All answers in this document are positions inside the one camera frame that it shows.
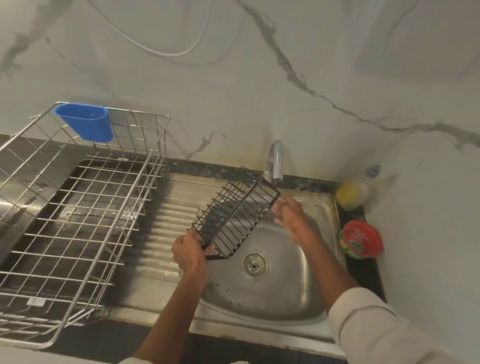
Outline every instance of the sink drain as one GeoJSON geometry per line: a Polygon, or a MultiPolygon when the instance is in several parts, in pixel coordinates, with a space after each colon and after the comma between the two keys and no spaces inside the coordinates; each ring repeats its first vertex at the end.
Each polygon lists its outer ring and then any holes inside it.
{"type": "Polygon", "coordinates": [[[250,253],[243,260],[243,270],[250,277],[259,278],[267,271],[267,262],[259,253],[250,253]]]}

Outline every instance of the countertop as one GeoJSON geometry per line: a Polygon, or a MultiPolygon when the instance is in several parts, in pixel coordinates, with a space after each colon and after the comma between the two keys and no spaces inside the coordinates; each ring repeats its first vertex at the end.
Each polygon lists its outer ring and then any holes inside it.
{"type": "MultiPolygon", "coordinates": [[[[217,164],[170,159],[169,171],[224,180],[234,167],[217,164]]],[[[314,193],[332,194],[339,187],[337,182],[285,175],[279,188],[314,193]]],[[[353,219],[365,220],[362,208],[345,211],[337,206],[340,226],[353,219]]],[[[356,260],[346,256],[349,273],[363,287],[368,288],[385,301],[375,259],[356,260]]],[[[48,352],[74,356],[106,363],[116,363],[130,356],[150,331],[150,327],[112,320],[102,320],[84,327],[65,328],[48,352]]],[[[276,359],[278,363],[336,363],[339,359],[273,348],[228,338],[214,338],[189,334],[184,347],[183,363],[232,363],[246,360],[251,364],[276,359]]]]}

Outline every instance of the stainless steel wire rack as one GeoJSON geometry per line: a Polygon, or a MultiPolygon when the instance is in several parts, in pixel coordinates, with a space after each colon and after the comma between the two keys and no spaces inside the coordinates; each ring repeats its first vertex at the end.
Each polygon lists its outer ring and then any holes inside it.
{"type": "Polygon", "coordinates": [[[262,176],[245,167],[235,168],[232,178],[192,224],[204,248],[211,244],[216,248],[206,258],[230,258],[279,197],[280,192],[262,176]]]}
{"type": "Polygon", "coordinates": [[[0,147],[0,343],[42,349],[104,307],[166,170],[168,115],[107,108],[111,142],[82,140],[57,102],[0,147]]]}

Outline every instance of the black wire rack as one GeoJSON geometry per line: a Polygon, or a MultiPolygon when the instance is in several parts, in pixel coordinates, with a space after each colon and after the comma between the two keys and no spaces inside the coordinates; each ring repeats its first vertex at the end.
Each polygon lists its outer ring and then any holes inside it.
{"type": "Polygon", "coordinates": [[[192,224],[202,237],[203,248],[211,244],[216,248],[207,260],[230,258],[279,196],[262,176],[245,167],[235,168],[232,178],[192,224]]]}

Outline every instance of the wire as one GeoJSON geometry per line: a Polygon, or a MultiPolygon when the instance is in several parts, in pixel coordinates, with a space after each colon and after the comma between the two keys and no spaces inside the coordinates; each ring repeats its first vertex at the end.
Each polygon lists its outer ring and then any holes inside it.
{"type": "Polygon", "coordinates": [[[124,33],[120,28],[118,28],[115,24],[113,24],[93,3],[91,0],[86,0],[90,6],[108,23],[110,24],[110,26],[115,29],[122,37],[124,37],[126,40],[128,40],[129,42],[133,43],[134,45],[136,45],[137,47],[140,47],[141,49],[143,50],[146,50],[147,52],[150,52],[150,53],[153,53],[157,56],[163,56],[163,57],[178,57],[178,56],[182,56],[184,54],[187,54],[189,52],[191,52],[197,45],[198,43],[200,43],[200,41],[202,40],[204,34],[205,34],[205,30],[207,29],[207,25],[208,25],[208,19],[210,18],[210,12],[211,12],[211,9],[212,9],[212,0],[208,0],[208,5],[207,5],[207,14],[205,16],[205,23],[202,27],[202,30],[200,32],[200,35],[198,36],[197,40],[195,41],[195,43],[193,43],[188,49],[182,51],[182,52],[179,52],[179,53],[164,53],[164,52],[160,52],[159,50],[155,50],[155,49],[151,49],[149,47],[147,47],[146,45],[136,41],[135,39],[133,39],[131,36],[129,36],[128,34],[124,33]]]}

